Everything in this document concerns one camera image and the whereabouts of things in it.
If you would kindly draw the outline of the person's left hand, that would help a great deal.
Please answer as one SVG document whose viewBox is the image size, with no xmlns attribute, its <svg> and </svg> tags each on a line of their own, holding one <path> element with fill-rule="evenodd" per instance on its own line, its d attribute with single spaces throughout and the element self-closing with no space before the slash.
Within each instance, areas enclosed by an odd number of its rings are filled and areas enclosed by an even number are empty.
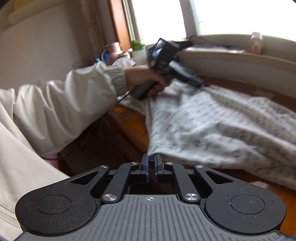
<svg viewBox="0 0 296 241">
<path fill-rule="evenodd" d="M 148 65 L 124 68 L 123 71 L 125 73 L 128 91 L 133 91 L 137 86 L 145 84 L 149 80 L 153 80 L 158 84 L 151 89 L 147 95 L 149 97 L 154 97 L 170 85 L 163 76 L 154 72 Z"/>
</svg>

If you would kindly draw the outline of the left forearm beige sleeve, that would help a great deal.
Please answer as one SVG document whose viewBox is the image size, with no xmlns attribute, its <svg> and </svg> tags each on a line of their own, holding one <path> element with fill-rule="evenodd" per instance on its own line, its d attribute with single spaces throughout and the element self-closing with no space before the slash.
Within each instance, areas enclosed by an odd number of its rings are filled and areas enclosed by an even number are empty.
<svg viewBox="0 0 296 241">
<path fill-rule="evenodd" d="M 15 124 L 40 156 L 59 152 L 115 106 L 127 91 L 121 66 L 97 63 L 65 80 L 23 85 L 12 101 Z"/>
</svg>

